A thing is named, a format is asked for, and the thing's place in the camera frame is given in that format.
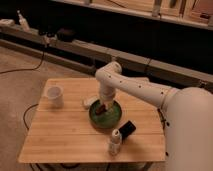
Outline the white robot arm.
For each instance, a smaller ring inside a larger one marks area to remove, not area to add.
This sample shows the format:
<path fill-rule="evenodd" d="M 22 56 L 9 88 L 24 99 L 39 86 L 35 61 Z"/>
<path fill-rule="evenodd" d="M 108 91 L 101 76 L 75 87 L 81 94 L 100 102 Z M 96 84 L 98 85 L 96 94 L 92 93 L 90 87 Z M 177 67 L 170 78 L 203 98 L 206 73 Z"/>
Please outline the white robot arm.
<path fill-rule="evenodd" d="M 103 103 L 121 90 L 160 109 L 165 124 L 165 171 L 213 171 L 213 93 L 198 87 L 177 89 L 122 74 L 117 62 L 99 68 Z"/>

